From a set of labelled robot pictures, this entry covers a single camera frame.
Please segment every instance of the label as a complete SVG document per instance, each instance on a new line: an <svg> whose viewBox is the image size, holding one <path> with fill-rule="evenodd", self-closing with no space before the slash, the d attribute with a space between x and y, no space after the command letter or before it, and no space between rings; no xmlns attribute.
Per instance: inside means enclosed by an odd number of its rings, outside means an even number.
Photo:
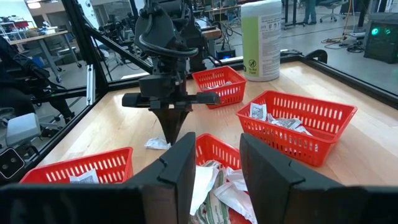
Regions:
<svg viewBox="0 0 398 224"><path fill-rule="evenodd" d="M242 17L242 43L243 65L245 74L251 77L259 77L259 32L257 16Z"/></svg>
<svg viewBox="0 0 398 224"><path fill-rule="evenodd" d="M243 64L251 77L278 76L280 66L280 13L243 17Z"/></svg>
<svg viewBox="0 0 398 224"><path fill-rule="evenodd" d="M280 13L259 16L259 76L278 76L280 66Z"/></svg>

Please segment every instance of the white paper packet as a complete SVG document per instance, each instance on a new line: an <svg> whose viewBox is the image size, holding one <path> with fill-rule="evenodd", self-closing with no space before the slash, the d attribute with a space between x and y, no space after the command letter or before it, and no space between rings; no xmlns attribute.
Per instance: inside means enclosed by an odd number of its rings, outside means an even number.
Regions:
<svg viewBox="0 0 398 224"><path fill-rule="evenodd" d="M206 200L200 205L194 216L190 217L188 224L230 224L228 206L218 200L218 198L212 193L214 189L217 189L226 182L226 170L221 168L218 172L216 181L213 185L213 189L209 192Z"/></svg>
<svg viewBox="0 0 398 224"><path fill-rule="evenodd" d="M171 144L166 142L166 140L161 139L161 138L152 138L149 139L146 143L145 143L145 148L147 149L164 149L164 150L168 150L170 149Z"/></svg>
<svg viewBox="0 0 398 224"><path fill-rule="evenodd" d="M226 178L235 185L238 190L248 191L248 187L243 178L242 170L233 170L232 168L228 167L226 169Z"/></svg>
<svg viewBox="0 0 398 224"><path fill-rule="evenodd" d="M232 82L231 82L231 81L227 81L227 82L224 83L224 85L221 85L221 86L215 85L215 86L213 86L213 87L204 87L204 89L205 89L205 90L212 90L212 89L214 89L214 88L218 88L218 87L222 87L222 86L227 86L227 85L230 85L230 84L232 84Z"/></svg>
<svg viewBox="0 0 398 224"><path fill-rule="evenodd" d="M69 181L71 184L99 184L100 183L95 169L85 172L84 174L82 174L78 177L70 176Z"/></svg>
<svg viewBox="0 0 398 224"><path fill-rule="evenodd" d="M214 190L213 193L220 201L241 214L245 219L253 224L257 224L250 196L236 189L231 182L223 184Z"/></svg>
<svg viewBox="0 0 398 224"><path fill-rule="evenodd" d="M217 174L218 168L215 166L196 166L190 215L194 215L200 205L205 201L208 192L213 188Z"/></svg>
<svg viewBox="0 0 398 224"><path fill-rule="evenodd" d="M261 121L267 119L267 105L258 105L257 103L250 104L250 117Z"/></svg>
<svg viewBox="0 0 398 224"><path fill-rule="evenodd" d="M309 133L309 132L304 128L304 126L299 126L299 127L295 128L294 131L298 131L298 132L300 132L300 133L305 133L305 134L307 134L307 135L309 135L309 136L313 136L311 133Z"/></svg>
<svg viewBox="0 0 398 224"><path fill-rule="evenodd" d="M282 126L285 128L289 128L294 130L295 128L299 127L301 125L301 120L298 118L291 118L291 119L285 119L285 118L277 118L275 119L271 114L267 114L268 122L271 124L276 124L278 126Z"/></svg>

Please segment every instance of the white wall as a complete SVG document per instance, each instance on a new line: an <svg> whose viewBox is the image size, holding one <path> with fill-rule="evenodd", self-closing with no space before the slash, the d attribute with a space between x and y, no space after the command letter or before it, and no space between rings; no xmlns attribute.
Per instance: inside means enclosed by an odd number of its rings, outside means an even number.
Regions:
<svg viewBox="0 0 398 224"><path fill-rule="evenodd" d="M33 21L32 15L24 0L0 0L0 16L20 16L26 21Z"/></svg>
<svg viewBox="0 0 398 224"><path fill-rule="evenodd" d="M145 0L134 0L136 2L136 7L139 12L145 6Z"/></svg>
<svg viewBox="0 0 398 224"><path fill-rule="evenodd" d="M99 6L101 4L112 3L115 1L120 1L120 0L91 0L91 3L93 4L93 6ZM136 0L136 5L137 5L138 10L141 9L141 7L139 7L139 5L141 5L141 2L142 2L142 7L144 7L144 0ZM38 9L29 9L30 13L32 13L33 16L38 16L38 15L53 13L53 12L62 12L65 10L61 0L58 0L58 2L54 2L54 3L51 3L51 2L40 3L40 5L41 5L41 7Z"/></svg>

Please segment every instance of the workbench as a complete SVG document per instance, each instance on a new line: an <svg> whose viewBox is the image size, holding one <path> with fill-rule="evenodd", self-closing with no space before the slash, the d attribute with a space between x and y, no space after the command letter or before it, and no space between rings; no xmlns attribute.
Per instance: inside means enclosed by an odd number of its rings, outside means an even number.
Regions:
<svg viewBox="0 0 398 224"><path fill-rule="evenodd" d="M37 37L30 37L30 38L21 39L21 40L13 40L13 41L10 41L9 43L10 43L10 45L16 45L16 44L25 44L25 43L32 42L32 41L37 41L37 42L39 43L39 46L40 46L41 51L44 53L45 58L47 59L49 65L50 65L51 71L52 71L52 72L54 73L54 75L55 75L55 78L56 78L57 82L60 83L60 82L62 81L61 76L58 74L58 72L60 72L60 70L59 70L59 69L57 68L57 66L55 65L53 56L50 54L50 51L49 51L49 49L47 48L47 45L45 44L45 41L44 41L44 40L45 40L46 38L48 38L48 37L55 37L55 36L57 36L57 35L62 35L64 41L65 41L65 42L67 43L67 45L68 45L69 51L70 51L70 53L72 54L73 59L75 60L77 66L78 66L79 68L81 68L81 64L79 64L79 62L78 62L78 60L77 60L76 53L75 53L75 51L72 49L72 47L71 47L71 45L70 45L70 43L69 43L69 40L68 40L68 38L67 38L67 33L68 33L68 31L61 31L61 32L53 33L53 34L45 34L45 35L40 35L40 36L37 36Z"/></svg>
<svg viewBox="0 0 398 224"><path fill-rule="evenodd" d="M189 131L210 133L238 148L242 127L235 112L265 90L277 90L358 107L340 141L323 166L311 167L345 185L398 185L398 111L325 75L303 62L280 66L280 78L247 82L242 103L209 110L193 105L179 137ZM139 88L107 93L54 147L39 166L132 146L133 170L138 173L164 150L145 149L150 138L163 137L156 116L147 109L121 106L123 94ZM189 80L187 91L198 91Z"/></svg>
<svg viewBox="0 0 398 224"><path fill-rule="evenodd" d="M216 29L213 30L202 31L202 34L207 39L210 54L216 57L216 39L219 39L221 37L221 30L216 27Z"/></svg>

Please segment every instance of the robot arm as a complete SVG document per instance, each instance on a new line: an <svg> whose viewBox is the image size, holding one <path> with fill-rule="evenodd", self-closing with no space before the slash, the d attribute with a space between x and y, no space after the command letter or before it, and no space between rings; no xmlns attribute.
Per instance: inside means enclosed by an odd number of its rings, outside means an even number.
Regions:
<svg viewBox="0 0 398 224"><path fill-rule="evenodd" d="M153 61L151 75L139 80L140 93L124 95L123 106L149 108L158 117L166 141L173 144L193 103L215 104L216 93L187 93L187 58L198 54L181 33L193 19L181 0L148 0L136 24L136 45Z"/></svg>

